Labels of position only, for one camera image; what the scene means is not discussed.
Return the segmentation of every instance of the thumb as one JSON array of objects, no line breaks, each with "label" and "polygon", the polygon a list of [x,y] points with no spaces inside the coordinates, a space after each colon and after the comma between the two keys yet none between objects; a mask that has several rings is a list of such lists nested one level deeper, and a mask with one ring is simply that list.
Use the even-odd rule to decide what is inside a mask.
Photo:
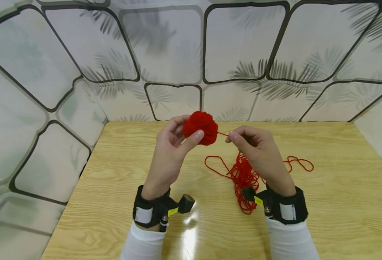
[{"label": "thumb", "polygon": [[228,137],[230,140],[234,143],[234,145],[241,151],[245,156],[249,156],[250,152],[253,150],[254,147],[252,147],[244,137],[242,137],[240,134],[231,131],[228,134]]},{"label": "thumb", "polygon": [[191,151],[194,147],[196,147],[199,144],[203,137],[204,131],[197,130],[196,132],[191,134],[180,147],[178,147],[178,150],[183,156],[185,156],[189,151]]}]

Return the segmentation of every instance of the left hand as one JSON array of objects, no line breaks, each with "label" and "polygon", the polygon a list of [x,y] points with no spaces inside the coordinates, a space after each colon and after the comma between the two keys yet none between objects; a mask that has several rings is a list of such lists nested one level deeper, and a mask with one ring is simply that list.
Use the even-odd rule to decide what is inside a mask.
[{"label": "left hand", "polygon": [[172,118],[156,137],[155,152],[142,190],[142,198],[154,200],[163,196],[174,183],[186,154],[204,137],[204,131],[194,132],[188,139],[182,132],[190,115]]}]

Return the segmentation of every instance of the wood grain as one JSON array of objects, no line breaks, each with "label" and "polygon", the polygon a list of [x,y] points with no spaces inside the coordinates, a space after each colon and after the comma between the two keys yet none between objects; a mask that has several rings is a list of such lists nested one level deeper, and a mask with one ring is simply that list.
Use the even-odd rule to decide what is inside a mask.
[{"label": "wood grain", "polygon": [[[382,161],[353,124],[245,122],[273,132],[282,156],[312,161],[292,176],[306,195],[308,226],[322,259],[382,259]],[[155,137],[165,122],[110,122],[43,254],[42,260],[117,260],[132,222],[137,186],[143,184]],[[241,122],[220,122],[228,133]],[[245,215],[233,184],[204,165],[218,155],[232,166],[237,149],[219,135],[185,159],[171,197],[196,199],[193,211],[169,219],[162,259],[270,259],[261,210]],[[220,162],[210,166],[225,172]]]}]

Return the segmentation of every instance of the yarn ball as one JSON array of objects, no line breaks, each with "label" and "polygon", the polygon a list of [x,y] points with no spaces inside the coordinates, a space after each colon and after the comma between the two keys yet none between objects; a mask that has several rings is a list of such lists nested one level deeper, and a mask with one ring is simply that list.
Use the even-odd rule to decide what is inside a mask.
[{"label": "yarn ball", "polygon": [[215,143],[218,131],[218,124],[213,120],[213,116],[202,111],[194,112],[185,122],[183,133],[186,138],[201,129],[204,131],[204,138],[199,144],[210,145]]}]

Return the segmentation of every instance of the yarn strand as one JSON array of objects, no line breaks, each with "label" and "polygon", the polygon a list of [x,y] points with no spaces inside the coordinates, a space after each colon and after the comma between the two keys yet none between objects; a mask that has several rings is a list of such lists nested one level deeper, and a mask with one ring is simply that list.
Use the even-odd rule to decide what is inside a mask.
[{"label": "yarn strand", "polygon": [[228,134],[223,134],[221,132],[217,132],[218,134],[222,134],[223,136],[227,136],[228,137]]},{"label": "yarn strand", "polygon": [[[215,169],[211,168],[207,164],[208,158],[219,158],[223,163],[224,167],[227,169],[226,174],[222,174]],[[296,156],[288,156],[285,163],[288,163],[290,166],[289,173],[292,172],[293,166],[291,162],[297,161],[307,172],[312,172],[314,170],[314,164],[306,159],[299,159]],[[308,162],[311,165],[311,168],[308,169],[302,162]],[[246,156],[244,156],[241,152],[238,153],[236,158],[236,163],[233,165],[231,169],[229,169],[224,162],[223,158],[220,156],[207,156],[204,160],[205,166],[213,172],[221,175],[223,177],[229,178],[234,182],[234,192],[237,197],[237,202],[240,206],[240,209],[244,214],[251,214],[252,211],[256,208],[255,202],[250,202],[243,198],[242,189],[248,188],[249,186],[253,186],[254,190],[257,191],[259,189],[259,178],[261,178],[262,182],[266,184],[265,180],[257,173],[251,165]]]}]

